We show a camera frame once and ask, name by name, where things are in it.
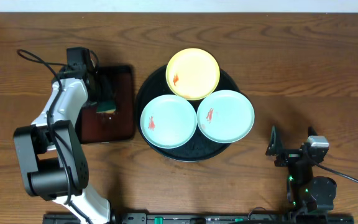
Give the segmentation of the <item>green yellow sponge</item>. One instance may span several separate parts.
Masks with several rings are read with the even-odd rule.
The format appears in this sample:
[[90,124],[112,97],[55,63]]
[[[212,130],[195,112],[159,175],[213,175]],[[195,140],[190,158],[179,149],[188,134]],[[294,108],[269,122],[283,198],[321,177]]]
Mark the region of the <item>green yellow sponge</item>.
[[114,101],[115,91],[106,75],[99,77],[99,95],[98,107],[96,112],[99,114],[114,114],[116,110],[116,103]]

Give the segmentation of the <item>yellow plate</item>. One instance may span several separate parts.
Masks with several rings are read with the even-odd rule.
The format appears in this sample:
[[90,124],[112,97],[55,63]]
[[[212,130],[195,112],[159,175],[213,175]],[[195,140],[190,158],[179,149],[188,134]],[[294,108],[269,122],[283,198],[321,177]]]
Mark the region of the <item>yellow plate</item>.
[[210,95],[220,80],[216,59],[207,51],[183,49],[168,62],[165,78],[169,89],[186,100],[201,100]]

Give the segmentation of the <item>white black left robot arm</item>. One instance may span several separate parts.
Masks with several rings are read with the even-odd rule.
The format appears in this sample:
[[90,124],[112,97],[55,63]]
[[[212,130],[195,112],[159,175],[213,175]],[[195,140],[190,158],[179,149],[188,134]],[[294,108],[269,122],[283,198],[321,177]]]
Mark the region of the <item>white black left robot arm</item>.
[[111,204],[89,183],[88,163],[75,132],[95,71],[93,65],[74,62],[55,73],[44,110],[13,135],[25,191],[63,205],[80,223],[111,221]]

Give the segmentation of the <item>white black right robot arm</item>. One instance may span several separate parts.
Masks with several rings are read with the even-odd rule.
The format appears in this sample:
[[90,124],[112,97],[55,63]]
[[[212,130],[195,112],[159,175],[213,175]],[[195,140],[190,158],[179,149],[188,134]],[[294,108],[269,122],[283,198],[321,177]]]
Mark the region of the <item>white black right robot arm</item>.
[[308,128],[308,137],[298,149],[285,148],[279,130],[272,127],[267,156],[275,156],[276,167],[287,167],[287,199],[293,205],[288,219],[299,222],[307,216],[319,219],[334,208],[337,183],[329,177],[315,176],[313,167],[324,161],[328,140]]

